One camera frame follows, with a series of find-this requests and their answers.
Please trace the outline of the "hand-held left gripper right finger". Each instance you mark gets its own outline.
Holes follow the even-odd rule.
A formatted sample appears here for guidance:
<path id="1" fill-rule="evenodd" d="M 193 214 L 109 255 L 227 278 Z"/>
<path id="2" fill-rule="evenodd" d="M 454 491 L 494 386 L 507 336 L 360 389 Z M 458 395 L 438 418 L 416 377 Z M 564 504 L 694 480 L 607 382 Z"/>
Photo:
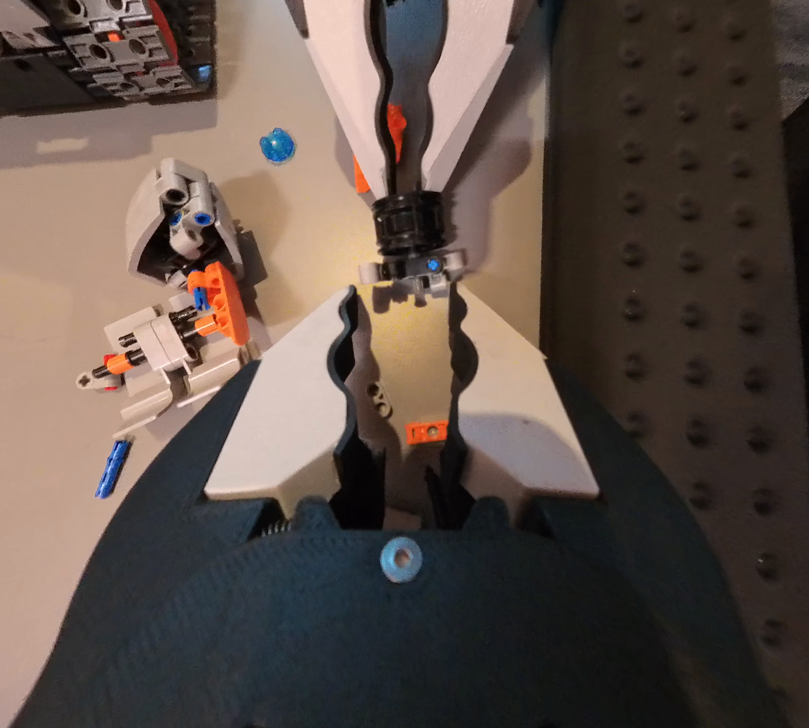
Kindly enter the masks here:
<path id="1" fill-rule="evenodd" d="M 463 285 L 449 298 L 447 440 L 426 471 L 434 523 L 459 529 L 496 497 L 511 522 L 534 497 L 595 500 L 600 487 L 543 353 Z"/>

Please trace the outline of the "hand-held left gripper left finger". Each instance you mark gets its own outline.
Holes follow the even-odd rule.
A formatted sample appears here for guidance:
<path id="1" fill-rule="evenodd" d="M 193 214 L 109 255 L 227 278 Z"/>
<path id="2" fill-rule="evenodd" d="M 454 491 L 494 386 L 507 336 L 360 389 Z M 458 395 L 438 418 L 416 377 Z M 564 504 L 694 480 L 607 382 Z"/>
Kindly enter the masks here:
<path id="1" fill-rule="evenodd" d="M 291 518 L 305 497 L 331 502 L 348 529 L 383 525 L 383 458 L 359 437 L 346 381 L 359 322 L 354 286 L 340 289 L 261 358 L 209 476 L 213 500 L 268 498 Z"/>

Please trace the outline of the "black toy wheel assembly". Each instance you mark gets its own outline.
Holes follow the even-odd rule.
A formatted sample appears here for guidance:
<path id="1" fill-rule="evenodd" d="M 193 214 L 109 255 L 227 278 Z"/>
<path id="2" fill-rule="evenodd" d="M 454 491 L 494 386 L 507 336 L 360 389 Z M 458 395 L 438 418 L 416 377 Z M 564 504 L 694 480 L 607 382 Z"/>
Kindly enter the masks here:
<path id="1" fill-rule="evenodd" d="M 463 250 L 447 249 L 442 195 L 421 190 L 390 195 L 371 210 L 381 260 L 361 263 L 359 280 L 372 287 L 374 312 L 383 314 L 409 298 L 425 306 L 428 297 L 448 297 L 467 259 Z"/>

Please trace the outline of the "orange wedge block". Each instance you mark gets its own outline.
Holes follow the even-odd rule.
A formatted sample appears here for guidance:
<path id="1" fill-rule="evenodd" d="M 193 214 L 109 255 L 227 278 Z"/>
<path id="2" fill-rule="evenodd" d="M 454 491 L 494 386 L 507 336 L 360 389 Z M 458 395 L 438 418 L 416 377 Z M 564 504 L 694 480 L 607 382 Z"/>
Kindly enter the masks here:
<path id="1" fill-rule="evenodd" d="M 389 103 L 387 106 L 388 131 L 395 149 L 395 163 L 398 165 L 401 157 L 404 131 L 407 121 L 402 111 L 402 106 Z M 367 194 L 370 186 L 362 173 L 356 156 L 353 158 L 354 184 L 358 194 Z"/>

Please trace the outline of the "grey orange block assembly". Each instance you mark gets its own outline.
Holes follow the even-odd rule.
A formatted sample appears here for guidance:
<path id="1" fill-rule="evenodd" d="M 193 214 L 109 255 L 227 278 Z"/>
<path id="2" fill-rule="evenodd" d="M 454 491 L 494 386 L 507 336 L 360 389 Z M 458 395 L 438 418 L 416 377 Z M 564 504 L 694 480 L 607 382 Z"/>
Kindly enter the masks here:
<path id="1" fill-rule="evenodd" d="M 240 228 L 203 170 L 161 160 L 129 203 L 125 243 L 128 273 L 173 294 L 107 325 L 102 364 L 76 386 L 127 393 L 113 437 L 129 442 L 170 408 L 215 394 L 255 351 Z"/>

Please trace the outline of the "blue transparent round stud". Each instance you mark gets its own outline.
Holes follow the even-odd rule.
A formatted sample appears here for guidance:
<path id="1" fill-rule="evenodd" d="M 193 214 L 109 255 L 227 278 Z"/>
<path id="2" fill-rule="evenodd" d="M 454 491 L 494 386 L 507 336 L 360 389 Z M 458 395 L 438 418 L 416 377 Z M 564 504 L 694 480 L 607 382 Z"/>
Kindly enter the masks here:
<path id="1" fill-rule="evenodd" d="M 264 158 L 276 166 L 289 162 L 297 151 L 294 137 L 279 126 L 260 137 L 259 147 Z"/>

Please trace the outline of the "blue long pin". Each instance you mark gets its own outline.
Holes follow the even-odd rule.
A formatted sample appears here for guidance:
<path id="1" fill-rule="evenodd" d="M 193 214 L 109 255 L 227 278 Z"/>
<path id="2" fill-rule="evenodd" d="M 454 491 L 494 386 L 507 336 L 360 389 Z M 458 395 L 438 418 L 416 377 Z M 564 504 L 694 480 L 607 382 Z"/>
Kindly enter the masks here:
<path id="1" fill-rule="evenodd" d="M 95 499 L 105 500 L 114 493 L 133 444 L 132 438 L 114 441 L 94 494 Z"/>

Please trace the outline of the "tracked toy robot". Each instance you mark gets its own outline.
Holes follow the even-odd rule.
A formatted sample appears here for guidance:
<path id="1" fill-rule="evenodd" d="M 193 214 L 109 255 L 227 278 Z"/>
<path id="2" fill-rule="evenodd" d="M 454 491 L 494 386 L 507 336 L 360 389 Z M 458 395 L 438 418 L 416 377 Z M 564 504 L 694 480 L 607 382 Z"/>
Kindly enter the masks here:
<path id="1" fill-rule="evenodd" d="M 2 0 L 2 116 L 215 93 L 215 0 Z"/>

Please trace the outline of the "black dimpled foam pad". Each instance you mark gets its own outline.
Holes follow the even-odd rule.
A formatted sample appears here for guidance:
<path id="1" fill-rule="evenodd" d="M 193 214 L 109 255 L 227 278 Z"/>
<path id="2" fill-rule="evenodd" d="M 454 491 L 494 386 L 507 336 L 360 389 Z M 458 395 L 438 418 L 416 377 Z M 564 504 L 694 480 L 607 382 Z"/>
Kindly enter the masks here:
<path id="1" fill-rule="evenodd" d="M 769 0 L 552 0 L 542 344 L 740 612 L 714 725 L 806 725 L 806 411 Z"/>

